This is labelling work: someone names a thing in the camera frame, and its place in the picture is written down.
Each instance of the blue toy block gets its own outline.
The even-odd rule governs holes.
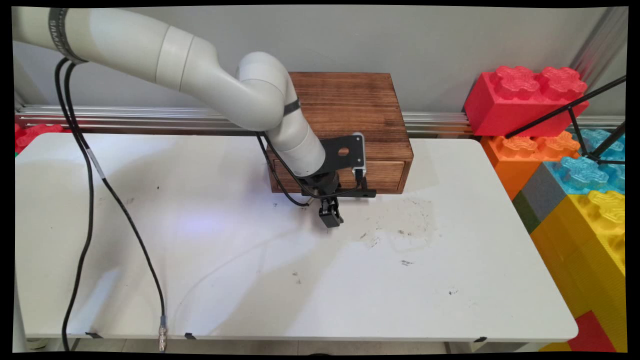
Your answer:
[[[600,164],[598,167],[609,176],[608,183],[625,193],[625,166],[620,164]]]
[[[594,151],[609,135],[610,132],[597,129],[597,130],[582,130],[582,138],[584,139],[584,145],[587,151]],[[625,159],[625,135],[623,134],[616,142],[612,143],[608,149],[606,149],[601,158],[603,160],[620,160]]]
[[[618,188],[613,184],[624,182],[624,171],[620,168],[611,171],[615,179],[609,179],[609,174],[598,167],[598,164],[581,156],[577,159],[564,157],[560,162],[544,161],[543,165],[549,169],[554,179],[560,184],[566,194],[586,195],[591,190],[605,193],[608,191],[619,192],[624,195],[624,188]]]

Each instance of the white table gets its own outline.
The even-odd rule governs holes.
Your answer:
[[[412,139],[404,193],[341,199],[345,222],[327,229],[317,202],[301,209],[271,193],[253,137],[86,139],[147,245],[170,338],[546,343],[577,334],[472,140]],[[68,332],[157,338],[143,254],[95,171],[94,181],[93,241]],[[72,135],[39,136],[16,158],[15,182],[24,329],[58,337],[87,226]]]

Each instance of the black mounting bracket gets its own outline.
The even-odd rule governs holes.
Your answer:
[[[364,137],[360,133],[337,138],[323,139],[324,163],[315,174],[325,174],[342,168],[361,168],[365,166]]]

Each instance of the yellow toy block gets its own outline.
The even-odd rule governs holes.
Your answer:
[[[616,351],[627,352],[625,268],[616,256],[620,252],[624,234],[599,236],[568,258],[566,267]]]
[[[626,352],[625,196],[567,195],[531,238],[572,315],[592,310]]]
[[[625,196],[609,191],[588,195],[567,195],[596,234],[625,232]]]
[[[567,343],[551,343],[539,351],[571,351],[571,347]]]
[[[625,196],[598,191],[567,195],[541,224],[553,232],[555,248],[564,261],[587,242],[598,242],[598,235],[625,232]]]
[[[557,240],[555,229],[547,227],[548,224],[545,222],[531,233],[531,239],[540,253],[540,257],[545,262],[547,270],[556,283],[564,302],[569,311],[571,311],[571,315],[574,318],[578,318],[591,310],[591,308],[554,248],[554,242]]]

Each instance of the black cable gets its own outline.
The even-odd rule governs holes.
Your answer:
[[[74,113],[74,107],[73,107],[73,104],[71,103],[71,91],[70,91],[70,87],[69,87],[69,81],[70,81],[70,78],[71,78],[71,72],[72,72],[72,70],[73,70],[73,68],[75,66],[76,65],[74,63],[71,63],[67,68],[67,73],[65,74],[65,97],[66,97],[66,100],[67,100],[69,116],[71,118],[72,123],[74,124],[75,130],[77,131],[78,136],[80,137],[80,139],[83,142],[83,144],[86,146],[86,150],[90,151],[89,144],[84,139],[84,135],[82,134],[82,131],[80,130],[80,126],[77,123],[76,114]],[[106,186],[107,190],[109,190],[109,193],[111,193],[113,198],[116,200],[118,205],[120,205],[120,209],[122,209],[122,212],[127,217],[127,220],[129,221],[129,225],[131,225],[131,229],[136,234],[136,237],[138,239],[138,243],[140,244],[140,247],[142,248],[142,252],[145,255],[145,259],[147,260],[147,265],[149,267],[149,270],[151,271],[151,274],[153,275],[153,278],[154,278],[154,282],[156,283],[156,288],[158,290],[158,295],[160,297],[161,315],[164,316],[164,297],[163,297],[163,294],[162,294],[162,288],[160,287],[160,282],[158,281],[158,276],[156,275],[156,271],[154,270],[154,266],[152,265],[151,259],[149,258],[149,254],[147,252],[147,247],[145,246],[144,241],[142,241],[142,237],[140,236],[140,233],[138,232],[138,228],[136,228],[136,224],[134,224],[133,219],[131,218],[131,215],[127,211],[127,208],[124,206],[124,204],[120,200],[118,194],[116,194],[116,192],[113,190],[113,188],[111,187],[111,185],[107,181],[107,178],[106,177],[102,177],[102,182],[104,183],[104,186]]]
[[[67,60],[68,60],[67,58],[62,59],[56,66],[56,72],[55,72],[56,93],[58,94],[58,101],[60,102],[60,107],[62,107],[62,112],[65,115],[67,124],[69,125],[69,128],[73,129],[73,123],[71,123],[71,119],[69,118],[69,114],[67,113],[65,103],[62,99],[62,90],[60,89],[60,70],[62,69],[62,65],[64,65],[67,62]],[[86,257],[87,250],[89,250],[89,244],[91,244],[91,237],[93,233],[93,171],[91,169],[89,156],[87,155],[86,150],[84,149],[82,142],[80,141],[80,138],[75,132],[73,133],[73,135],[84,157],[84,162],[86,163],[87,173],[89,177],[89,226],[87,229],[86,241],[84,242],[84,247],[82,249],[82,253],[80,253],[80,259],[78,260],[78,268],[76,270],[76,280],[74,282],[74,289],[71,293],[71,299],[69,300],[67,312],[65,313],[65,319],[62,322],[62,344],[65,348],[65,351],[69,351],[69,343],[67,341],[67,323],[69,321],[69,316],[71,315],[71,310],[74,307],[74,302],[76,301],[76,295],[78,292],[78,287],[80,285],[80,276],[82,275],[82,267],[84,265],[84,258]]]
[[[298,186],[300,186],[300,188],[302,190],[304,190],[307,195],[313,197],[314,199],[326,199],[329,197],[336,197],[336,196],[342,196],[342,195],[346,195],[352,191],[357,190],[360,187],[360,184],[362,183],[362,181],[360,179],[356,179],[356,186],[345,190],[343,192],[339,192],[339,193],[331,193],[328,195],[314,195],[311,190],[309,190],[306,186],[302,185],[302,183],[300,182],[300,180],[298,180],[298,177],[296,177],[293,174],[293,171],[291,171],[291,169],[287,166],[287,164],[284,162],[284,160],[280,157],[280,155],[278,154],[277,151],[275,151],[275,149],[273,148],[273,146],[271,145],[271,140],[269,140],[269,137],[267,136],[266,133],[260,133],[262,136],[264,136],[264,139],[267,141],[267,145],[269,145],[269,148],[271,149],[271,151],[273,151],[273,154],[275,154],[276,158],[278,158],[278,160],[280,160],[280,163],[282,164],[282,166],[284,166],[285,169],[287,169],[287,171],[289,172],[289,175],[291,175],[291,177],[293,177],[293,179],[296,181],[296,183],[298,184]]]
[[[165,317],[164,317],[164,297],[163,297],[163,294],[162,294],[162,289],[160,287],[160,282],[158,281],[158,278],[157,278],[157,275],[156,275],[156,271],[154,270],[154,267],[153,267],[153,265],[151,263],[151,259],[149,258],[149,254],[147,252],[147,248],[146,248],[144,242],[142,241],[142,237],[140,236],[140,233],[138,232],[138,229],[136,228],[136,226],[135,226],[135,224],[133,222],[133,219],[131,218],[129,212],[127,211],[127,208],[124,206],[124,204],[122,203],[122,201],[120,200],[120,198],[118,197],[116,192],[113,190],[113,188],[111,187],[111,185],[107,181],[106,177],[104,177],[102,175],[102,171],[100,170],[100,165],[97,163],[97,160],[93,156],[93,153],[92,153],[91,149],[89,148],[89,144],[84,139],[82,131],[80,130],[80,126],[77,123],[76,114],[74,113],[73,104],[71,103],[71,93],[70,93],[70,86],[69,86],[69,82],[70,82],[70,78],[71,78],[71,72],[73,71],[74,67],[76,66],[74,63],[71,63],[67,67],[67,72],[65,74],[65,95],[66,95],[66,101],[67,101],[67,105],[66,106],[65,106],[65,102],[63,101],[62,91],[61,91],[61,88],[60,88],[60,70],[61,70],[62,66],[67,61],[68,61],[68,59],[64,58],[56,66],[56,71],[55,71],[56,93],[58,94],[58,101],[60,102],[60,107],[62,108],[62,112],[63,112],[63,114],[65,116],[65,120],[67,121],[67,124],[68,124],[69,128],[71,129],[71,132],[74,135],[74,138],[76,139],[76,143],[78,144],[78,147],[80,148],[80,151],[83,153],[84,160],[85,160],[85,163],[86,163],[86,166],[87,166],[87,169],[88,169],[88,174],[89,174],[89,203],[90,203],[90,207],[89,207],[89,226],[88,226],[87,240],[85,241],[83,251],[82,251],[82,253],[80,255],[80,259],[78,261],[78,268],[77,268],[77,271],[76,271],[76,281],[74,283],[74,289],[73,289],[73,292],[72,292],[71,299],[69,301],[67,312],[65,313],[65,319],[64,319],[63,324],[62,324],[62,342],[63,342],[63,346],[65,348],[65,351],[69,351],[69,345],[68,345],[68,341],[67,341],[68,319],[69,319],[69,316],[71,315],[71,310],[73,309],[74,302],[76,301],[77,290],[78,290],[78,287],[79,287],[79,284],[80,284],[80,278],[81,278],[81,275],[82,275],[82,267],[83,267],[83,264],[84,264],[84,258],[86,256],[87,250],[89,249],[89,244],[91,243],[92,232],[93,232],[93,172],[92,172],[91,163],[90,163],[90,160],[89,160],[89,154],[92,155],[92,158],[94,160],[94,165],[96,166],[96,169],[98,169],[99,174],[101,175],[102,182],[104,183],[106,188],[109,190],[109,193],[111,193],[113,198],[116,200],[118,205],[120,205],[120,208],[124,212],[124,215],[127,217],[127,220],[129,221],[129,224],[131,225],[131,228],[133,229],[133,232],[135,233],[136,237],[138,238],[138,242],[140,243],[140,247],[142,248],[142,252],[145,255],[145,259],[147,260],[147,265],[149,267],[149,270],[151,271],[151,274],[153,275],[153,278],[154,278],[154,281],[156,283],[156,287],[157,287],[157,290],[158,290],[158,295],[159,295],[159,298],[160,298],[161,314],[162,314],[161,327],[164,327],[166,325],[165,324],[166,320],[165,320]]]
[[[264,155],[264,159],[267,161],[267,166],[269,167],[269,169],[271,170],[271,174],[273,175],[273,177],[276,179],[276,182],[278,183],[278,186],[282,189],[282,192],[284,192],[284,195],[287,197],[287,199],[289,199],[289,201],[291,201],[292,203],[294,203],[295,205],[298,206],[309,206],[309,203],[302,203],[302,202],[298,202],[296,200],[294,200],[289,193],[287,192],[287,189],[284,188],[284,186],[282,186],[282,183],[280,182],[280,178],[278,177],[278,174],[276,174],[276,170],[273,168],[273,165],[271,164],[271,160],[269,160],[269,155],[267,155],[267,150],[264,148],[264,144],[262,143],[262,138],[260,137],[260,133],[259,132],[255,132],[255,137],[258,138],[258,142],[260,143],[260,148],[262,149],[262,153]]]

